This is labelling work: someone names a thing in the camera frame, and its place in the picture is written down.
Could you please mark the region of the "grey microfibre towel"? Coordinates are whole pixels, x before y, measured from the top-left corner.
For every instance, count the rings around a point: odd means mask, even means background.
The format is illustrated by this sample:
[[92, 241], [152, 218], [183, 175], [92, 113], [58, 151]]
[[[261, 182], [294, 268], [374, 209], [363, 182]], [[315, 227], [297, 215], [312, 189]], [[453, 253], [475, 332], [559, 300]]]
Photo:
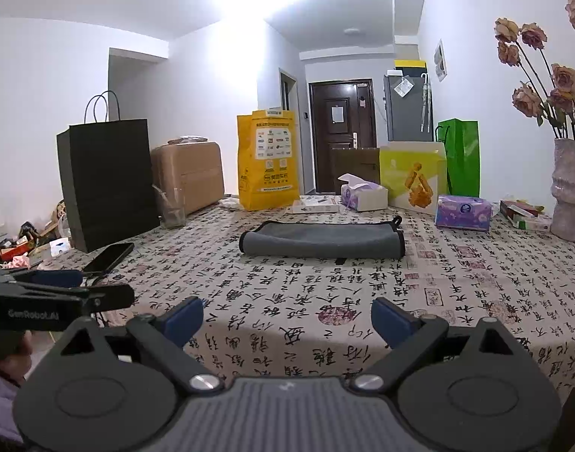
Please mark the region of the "grey microfibre towel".
[[319, 259], [396, 259], [405, 256], [402, 217], [383, 223], [279, 223], [265, 221], [240, 236], [250, 256]]

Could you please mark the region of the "black smartphone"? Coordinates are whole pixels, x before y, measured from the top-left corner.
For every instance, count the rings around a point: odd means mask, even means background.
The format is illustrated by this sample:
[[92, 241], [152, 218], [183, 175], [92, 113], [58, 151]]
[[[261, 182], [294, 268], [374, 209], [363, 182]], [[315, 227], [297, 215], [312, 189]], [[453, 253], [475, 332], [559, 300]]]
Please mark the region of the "black smartphone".
[[110, 245], [82, 268], [84, 275], [105, 275], [123, 261], [134, 249], [134, 243]]

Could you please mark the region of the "calligraphy print tablecloth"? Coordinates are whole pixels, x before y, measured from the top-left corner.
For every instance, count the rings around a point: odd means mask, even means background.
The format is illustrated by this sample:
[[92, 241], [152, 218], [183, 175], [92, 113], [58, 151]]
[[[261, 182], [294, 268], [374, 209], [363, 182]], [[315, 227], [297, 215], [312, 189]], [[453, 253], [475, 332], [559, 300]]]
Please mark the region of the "calligraphy print tablecloth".
[[177, 230], [133, 239], [108, 276], [135, 302], [102, 317], [124, 324], [201, 298], [204, 323], [187, 353], [224, 380], [244, 376], [351, 377], [387, 352], [370, 321], [378, 297], [421, 315], [471, 327], [502, 321], [560, 394], [575, 387], [575, 243], [522, 231], [496, 216], [488, 232], [440, 229], [426, 214], [402, 215], [401, 260], [250, 257], [242, 233], [266, 220], [291, 223], [287, 210], [214, 205]]

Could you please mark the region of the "black paper shopping bag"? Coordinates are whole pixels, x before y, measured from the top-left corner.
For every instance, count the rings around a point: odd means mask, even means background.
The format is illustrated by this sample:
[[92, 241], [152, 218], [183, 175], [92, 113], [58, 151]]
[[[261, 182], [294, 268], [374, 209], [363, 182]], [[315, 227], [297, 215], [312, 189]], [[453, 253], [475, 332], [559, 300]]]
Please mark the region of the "black paper shopping bag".
[[57, 135], [74, 247], [91, 252], [160, 225], [145, 118], [83, 121]]

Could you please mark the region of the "clear drinking glass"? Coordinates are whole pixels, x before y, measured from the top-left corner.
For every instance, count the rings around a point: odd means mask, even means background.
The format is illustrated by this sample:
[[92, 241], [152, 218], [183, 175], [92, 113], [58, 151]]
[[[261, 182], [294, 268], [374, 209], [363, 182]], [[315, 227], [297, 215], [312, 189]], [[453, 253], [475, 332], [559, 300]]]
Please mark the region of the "clear drinking glass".
[[178, 187], [162, 190], [154, 185], [159, 210], [160, 223], [167, 230], [180, 229], [185, 226], [187, 214], [184, 207], [183, 191]]

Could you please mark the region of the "purple tissue pack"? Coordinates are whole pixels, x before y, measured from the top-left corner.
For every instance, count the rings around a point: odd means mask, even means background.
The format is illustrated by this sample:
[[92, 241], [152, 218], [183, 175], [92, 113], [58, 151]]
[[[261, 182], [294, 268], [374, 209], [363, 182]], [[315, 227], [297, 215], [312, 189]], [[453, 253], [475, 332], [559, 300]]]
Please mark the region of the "purple tissue pack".
[[438, 228], [488, 232], [492, 204], [482, 198], [440, 195], [435, 224]]

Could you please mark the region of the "open white tissue box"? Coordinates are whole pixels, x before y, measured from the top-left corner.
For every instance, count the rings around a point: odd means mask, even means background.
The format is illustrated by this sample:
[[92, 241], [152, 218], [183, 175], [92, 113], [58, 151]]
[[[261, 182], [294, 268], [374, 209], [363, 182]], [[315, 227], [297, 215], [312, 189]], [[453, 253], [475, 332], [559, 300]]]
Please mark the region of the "open white tissue box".
[[357, 212], [384, 210], [388, 207], [388, 189], [353, 174], [338, 177], [341, 184], [341, 201]]

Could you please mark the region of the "yellow-green snack paper bag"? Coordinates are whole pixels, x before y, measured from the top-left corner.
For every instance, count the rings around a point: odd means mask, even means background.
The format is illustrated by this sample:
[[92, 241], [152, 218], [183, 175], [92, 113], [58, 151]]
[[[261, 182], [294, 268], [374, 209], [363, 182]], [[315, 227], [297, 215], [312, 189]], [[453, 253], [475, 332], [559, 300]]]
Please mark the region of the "yellow-green snack paper bag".
[[440, 142], [392, 141], [379, 148], [379, 176], [388, 205], [435, 215], [447, 193], [447, 158]]

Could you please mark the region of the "flat white product box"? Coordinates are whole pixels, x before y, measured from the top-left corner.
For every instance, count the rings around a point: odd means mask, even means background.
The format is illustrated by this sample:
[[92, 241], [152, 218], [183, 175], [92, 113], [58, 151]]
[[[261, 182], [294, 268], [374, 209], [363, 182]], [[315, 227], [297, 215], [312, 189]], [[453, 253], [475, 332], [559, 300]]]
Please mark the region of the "flat white product box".
[[291, 212], [295, 214], [336, 213], [341, 210], [341, 204], [333, 197], [310, 197], [296, 200]]

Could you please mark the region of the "beige hard suitcase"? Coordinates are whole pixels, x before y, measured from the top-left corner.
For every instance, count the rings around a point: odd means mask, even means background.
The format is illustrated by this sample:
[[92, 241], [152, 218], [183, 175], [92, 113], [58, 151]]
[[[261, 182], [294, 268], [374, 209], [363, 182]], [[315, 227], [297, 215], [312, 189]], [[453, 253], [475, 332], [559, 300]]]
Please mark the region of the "beige hard suitcase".
[[224, 197], [221, 151], [211, 141], [174, 142], [151, 150], [154, 185], [186, 214]]

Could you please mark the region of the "textured white vase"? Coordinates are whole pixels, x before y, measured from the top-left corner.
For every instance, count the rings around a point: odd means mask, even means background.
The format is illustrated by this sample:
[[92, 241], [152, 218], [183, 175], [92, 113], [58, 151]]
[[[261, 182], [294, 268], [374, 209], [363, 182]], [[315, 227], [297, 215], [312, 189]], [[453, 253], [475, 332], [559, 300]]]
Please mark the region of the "textured white vase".
[[556, 200], [551, 233], [575, 242], [575, 141], [554, 140], [551, 194]]

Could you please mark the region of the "green paper gift bag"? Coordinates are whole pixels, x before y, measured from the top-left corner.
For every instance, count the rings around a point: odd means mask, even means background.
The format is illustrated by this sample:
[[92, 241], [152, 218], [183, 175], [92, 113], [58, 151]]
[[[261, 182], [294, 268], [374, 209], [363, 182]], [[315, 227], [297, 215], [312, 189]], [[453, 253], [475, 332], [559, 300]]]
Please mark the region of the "green paper gift bag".
[[436, 137], [445, 148], [448, 193], [455, 196], [479, 197], [481, 158], [477, 121], [462, 121], [458, 118], [440, 121]]

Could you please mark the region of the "yellow paper delivery bag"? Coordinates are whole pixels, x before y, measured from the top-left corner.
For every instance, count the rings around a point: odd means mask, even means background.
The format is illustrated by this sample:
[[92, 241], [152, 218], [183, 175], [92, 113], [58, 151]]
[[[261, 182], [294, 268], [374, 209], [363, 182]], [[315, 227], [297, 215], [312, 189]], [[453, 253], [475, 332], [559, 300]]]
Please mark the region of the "yellow paper delivery bag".
[[265, 109], [237, 117], [237, 172], [244, 209], [292, 205], [300, 198], [293, 111]]

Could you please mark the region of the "grey refrigerator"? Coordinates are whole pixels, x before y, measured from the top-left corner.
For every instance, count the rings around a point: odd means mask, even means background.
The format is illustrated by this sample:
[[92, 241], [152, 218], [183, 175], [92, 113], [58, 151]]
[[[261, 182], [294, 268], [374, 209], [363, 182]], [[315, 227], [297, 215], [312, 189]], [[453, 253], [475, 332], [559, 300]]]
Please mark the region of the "grey refrigerator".
[[413, 76], [384, 76], [388, 140], [433, 142], [431, 89], [425, 72]]

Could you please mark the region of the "dark brown entrance door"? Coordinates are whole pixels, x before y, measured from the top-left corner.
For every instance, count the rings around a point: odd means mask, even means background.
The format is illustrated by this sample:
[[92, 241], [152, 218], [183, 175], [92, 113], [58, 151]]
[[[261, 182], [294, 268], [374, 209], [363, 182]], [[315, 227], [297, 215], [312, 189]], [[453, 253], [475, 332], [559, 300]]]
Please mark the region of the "dark brown entrance door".
[[309, 84], [314, 178], [317, 193], [335, 190], [335, 149], [375, 148], [375, 101], [372, 79], [339, 79]]

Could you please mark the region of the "dried pink roses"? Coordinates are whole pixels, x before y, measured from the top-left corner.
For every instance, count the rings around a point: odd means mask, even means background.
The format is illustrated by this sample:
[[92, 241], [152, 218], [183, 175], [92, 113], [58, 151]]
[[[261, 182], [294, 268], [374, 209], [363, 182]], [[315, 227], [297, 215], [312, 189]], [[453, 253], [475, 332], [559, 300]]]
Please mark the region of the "dried pink roses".
[[[575, 0], [564, 9], [575, 32]], [[512, 92], [512, 106], [537, 125], [549, 125], [556, 139], [575, 141], [575, 69], [547, 59], [548, 36], [537, 23], [499, 17], [494, 37], [499, 61], [525, 77]]]

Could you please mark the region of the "wall picture frame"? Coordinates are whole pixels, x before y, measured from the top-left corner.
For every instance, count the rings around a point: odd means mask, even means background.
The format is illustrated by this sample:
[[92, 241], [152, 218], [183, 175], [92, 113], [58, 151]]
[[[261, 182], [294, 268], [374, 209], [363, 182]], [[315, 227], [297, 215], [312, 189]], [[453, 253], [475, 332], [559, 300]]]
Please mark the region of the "wall picture frame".
[[434, 53], [435, 72], [438, 80], [442, 82], [447, 76], [447, 66], [443, 42], [439, 41]]

